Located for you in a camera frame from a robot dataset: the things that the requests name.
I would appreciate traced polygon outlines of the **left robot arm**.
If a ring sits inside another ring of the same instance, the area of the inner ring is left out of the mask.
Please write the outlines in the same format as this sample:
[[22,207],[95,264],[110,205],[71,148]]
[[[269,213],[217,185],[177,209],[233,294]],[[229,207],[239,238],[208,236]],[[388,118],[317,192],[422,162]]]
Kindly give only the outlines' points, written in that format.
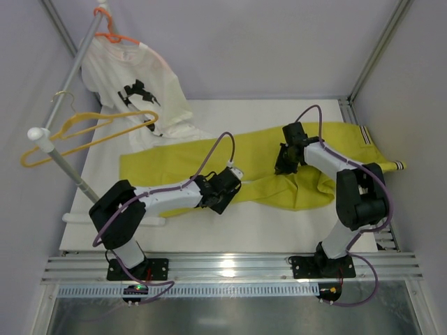
[[178,209],[209,208],[222,214],[242,186],[243,173],[225,167],[219,174],[197,174],[177,184],[134,187],[129,180],[115,183],[89,210],[97,235],[92,245],[102,245],[117,257],[125,274],[148,264],[135,232],[146,218],[159,218]]

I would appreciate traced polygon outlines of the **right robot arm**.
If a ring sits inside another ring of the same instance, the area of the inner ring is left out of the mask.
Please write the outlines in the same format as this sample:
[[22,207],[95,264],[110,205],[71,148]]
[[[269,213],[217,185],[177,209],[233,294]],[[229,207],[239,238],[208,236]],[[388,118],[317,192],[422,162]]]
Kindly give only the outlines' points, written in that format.
[[382,169],[362,164],[335,151],[319,136],[309,137],[300,122],[282,129],[285,141],[275,163],[276,174],[292,174],[313,167],[335,182],[337,222],[308,256],[292,256],[295,279],[354,278],[349,250],[360,233],[390,213]]

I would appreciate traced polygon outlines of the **yellow-green trousers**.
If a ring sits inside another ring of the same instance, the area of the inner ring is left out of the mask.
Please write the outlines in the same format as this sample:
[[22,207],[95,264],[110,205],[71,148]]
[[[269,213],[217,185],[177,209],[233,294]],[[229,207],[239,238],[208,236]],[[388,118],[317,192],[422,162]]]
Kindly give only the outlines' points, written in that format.
[[243,185],[233,202],[254,201],[271,207],[300,211],[330,204],[335,182],[314,167],[299,167],[297,174],[276,175],[281,127],[225,137],[209,159],[214,140],[198,140],[154,147],[119,159],[119,178],[133,186],[174,184],[191,177],[204,163],[203,175],[220,172],[231,154],[235,167],[243,172]]

